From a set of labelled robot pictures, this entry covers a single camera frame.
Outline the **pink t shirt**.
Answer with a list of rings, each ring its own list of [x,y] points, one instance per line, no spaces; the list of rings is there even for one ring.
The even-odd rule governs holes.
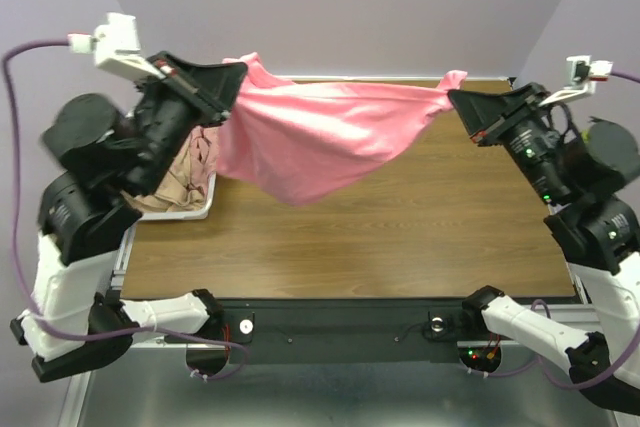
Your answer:
[[[249,182],[289,205],[314,203],[409,149],[435,118],[452,111],[447,94],[464,71],[434,88],[389,83],[296,83],[248,68],[230,118],[218,130],[219,175]]]

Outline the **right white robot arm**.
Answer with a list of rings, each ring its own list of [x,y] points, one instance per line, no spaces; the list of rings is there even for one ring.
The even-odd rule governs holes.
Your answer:
[[[535,83],[505,94],[448,94],[470,139],[506,150],[540,200],[545,225],[586,289],[600,328],[586,332],[485,286],[463,301],[460,325],[517,341],[569,376],[594,405],[639,412],[639,221],[618,192],[639,175],[639,147],[623,126],[593,119],[553,126],[557,99]]]

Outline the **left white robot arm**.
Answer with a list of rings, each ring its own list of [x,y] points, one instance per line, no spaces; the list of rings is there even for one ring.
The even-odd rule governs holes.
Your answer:
[[[167,53],[151,65],[154,73],[136,83],[141,99],[130,113],[104,95],[83,94],[42,134],[63,172],[42,194],[34,288],[10,327],[32,350],[43,382],[105,367],[156,336],[204,346],[186,356],[193,376],[232,374],[231,329],[209,291],[126,301],[99,290],[109,256],[140,219],[131,199],[158,189],[194,128],[229,118],[248,71],[242,62],[202,66]]]

